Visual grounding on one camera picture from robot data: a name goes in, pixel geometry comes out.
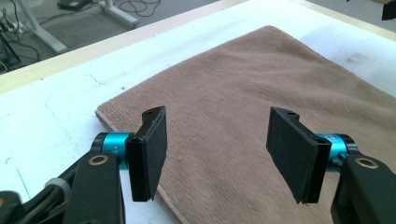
white tabletop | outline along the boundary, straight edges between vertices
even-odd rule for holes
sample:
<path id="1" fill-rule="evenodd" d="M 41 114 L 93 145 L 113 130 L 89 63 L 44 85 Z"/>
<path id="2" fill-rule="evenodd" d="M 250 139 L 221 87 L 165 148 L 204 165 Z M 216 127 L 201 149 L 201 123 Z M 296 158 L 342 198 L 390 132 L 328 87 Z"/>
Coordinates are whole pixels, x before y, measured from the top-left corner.
<path id="1" fill-rule="evenodd" d="M 394 41 L 288 1 L 251 0 L 1 94 L 0 190 L 15 190 L 29 200 L 105 131 L 94 114 L 97 106 L 176 63 L 265 25 L 396 96 Z M 157 202 L 132 203 L 127 173 L 120 174 L 127 223 L 172 223 Z"/>

gold washer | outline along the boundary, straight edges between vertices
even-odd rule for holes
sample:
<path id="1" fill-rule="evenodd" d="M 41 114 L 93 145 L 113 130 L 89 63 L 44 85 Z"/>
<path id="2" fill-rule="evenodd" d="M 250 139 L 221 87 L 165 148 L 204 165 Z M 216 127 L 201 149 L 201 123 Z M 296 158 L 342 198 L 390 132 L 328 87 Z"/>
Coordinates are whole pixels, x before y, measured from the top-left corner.
<path id="1" fill-rule="evenodd" d="M 108 156 L 106 155 L 98 155 L 98 156 L 94 156 L 92 158 L 90 158 L 90 160 L 88 161 L 89 165 L 102 165 L 103 163 L 107 162 L 108 160 Z"/>
<path id="2" fill-rule="evenodd" d="M 359 164 L 360 166 L 363 166 L 363 167 L 366 167 L 366 168 L 369 168 L 369 169 L 373 169 L 374 170 L 374 169 L 378 168 L 378 164 L 376 164 L 375 161 L 371 161 L 371 160 L 368 160 L 368 159 L 365 159 L 365 158 L 356 158 L 355 162 L 357 164 Z"/>

brown towel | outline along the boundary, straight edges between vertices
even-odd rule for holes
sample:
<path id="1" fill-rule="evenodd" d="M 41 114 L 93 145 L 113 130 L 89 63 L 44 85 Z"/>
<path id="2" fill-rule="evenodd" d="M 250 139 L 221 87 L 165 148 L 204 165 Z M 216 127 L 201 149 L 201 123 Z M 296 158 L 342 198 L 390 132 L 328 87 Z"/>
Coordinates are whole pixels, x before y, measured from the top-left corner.
<path id="1" fill-rule="evenodd" d="M 339 175 L 326 174 L 318 204 L 295 203 L 265 148 L 272 105 L 314 133 L 349 134 L 396 170 L 396 100 L 275 27 L 175 65 L 96 113 L 136 131 L 158 105 L 169 141 L 159 191 L 183 223 L 332 223 Z"/>

blue joint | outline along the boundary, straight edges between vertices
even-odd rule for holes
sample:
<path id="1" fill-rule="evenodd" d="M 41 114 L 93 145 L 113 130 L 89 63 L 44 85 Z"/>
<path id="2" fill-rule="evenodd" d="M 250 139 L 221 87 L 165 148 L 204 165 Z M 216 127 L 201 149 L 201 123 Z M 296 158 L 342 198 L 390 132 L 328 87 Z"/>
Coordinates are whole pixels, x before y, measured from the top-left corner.
<path id="1" fill-rule="evenodd" d="M 326 170 L 330 172 L 337 172 L 338 170 L 330 164 L 335 162 L 340 162 L 342 164 L 343 158 L 341 157 L 348 154 L 347 145 L 345 144 L 344 140 L 336 133 L 317 133 L 317 136 L 325 138 L 332 143 Z"/>
<path id="2" fill-rule="evenodd" d="M 111 151 L 120 160 L 120 170 L 127 170 L 125 140 L 131 133 L 108 133 L 102 146 L 103 151 Z"/>

brown cloth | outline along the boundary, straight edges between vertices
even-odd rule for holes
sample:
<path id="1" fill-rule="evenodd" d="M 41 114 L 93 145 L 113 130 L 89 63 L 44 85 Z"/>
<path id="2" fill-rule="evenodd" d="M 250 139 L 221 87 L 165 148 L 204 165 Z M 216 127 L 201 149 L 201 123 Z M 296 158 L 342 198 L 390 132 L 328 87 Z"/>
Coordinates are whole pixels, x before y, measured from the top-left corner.
<path id="1" fill-rule="evenodd" d="M 318 204 L 296 204 L 265 148 L 272 105 L 314 133 L 349 134 L 396 170 L 396 99 L 275 27 L 177 64 L 96 113 L 136 131 L 159 105 L 169 142 L 159 192 L 183 223 L 332 223 L 339 174 L 325 175 Z"/>

